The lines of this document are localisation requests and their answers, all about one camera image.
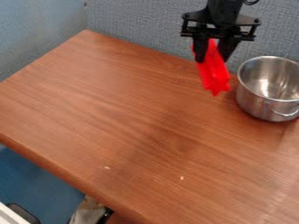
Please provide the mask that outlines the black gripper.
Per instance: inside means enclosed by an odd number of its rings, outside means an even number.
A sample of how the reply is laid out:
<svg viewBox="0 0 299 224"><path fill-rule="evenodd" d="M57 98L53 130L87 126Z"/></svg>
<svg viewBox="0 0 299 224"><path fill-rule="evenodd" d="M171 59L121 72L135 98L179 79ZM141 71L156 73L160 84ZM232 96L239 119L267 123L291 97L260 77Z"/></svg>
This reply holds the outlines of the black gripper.
<svg viewBox="0 0 299 224"><path fill-rule="evenodd" d="M261 25L257 18L241 15L236 11L220 11L216 21L207 8L184 13L181 19L180 35L192 37L192 51L199 63L204 61L209 39L219 39L219 54L227 62L239 42L252 41L256 37L256 28Z"/></svg>

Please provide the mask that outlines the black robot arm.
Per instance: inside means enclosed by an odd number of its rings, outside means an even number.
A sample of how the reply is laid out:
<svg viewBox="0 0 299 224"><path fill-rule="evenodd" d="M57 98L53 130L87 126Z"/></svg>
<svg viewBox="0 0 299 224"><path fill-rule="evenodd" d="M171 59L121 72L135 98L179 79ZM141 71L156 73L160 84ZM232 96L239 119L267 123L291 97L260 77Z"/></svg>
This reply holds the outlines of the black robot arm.
<svg viewBox="0 0 299 224"><path fill-rule="evenodd" d="M181 14L183 37L192 38L195 61L205 59L211 39L219 41L219 55L229 59L241 41L253 41L255 32L261 25L256 17L240 14L241 6L253 5L259 0L207 0L203 9Z"/></svg>

